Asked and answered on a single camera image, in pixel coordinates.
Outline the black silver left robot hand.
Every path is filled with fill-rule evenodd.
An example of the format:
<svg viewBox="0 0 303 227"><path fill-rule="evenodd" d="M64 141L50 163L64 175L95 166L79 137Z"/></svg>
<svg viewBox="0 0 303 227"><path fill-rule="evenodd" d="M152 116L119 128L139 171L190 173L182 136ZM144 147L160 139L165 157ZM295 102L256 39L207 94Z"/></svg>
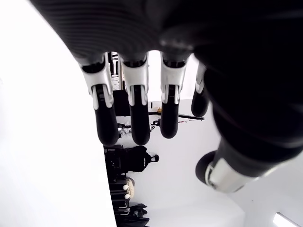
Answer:
<svg viewBox="0 0 303 227"><path fill-rule="evenodd" d="M67 46L93 99L99 140L118 140L108 53L121 57L135 143L150 137L148 52L161 54L160 130L172 138L187 61L199 61L192 114L208 104L221 134L196 176L231 193L303 150L300 0L34 0Z"/></svg>

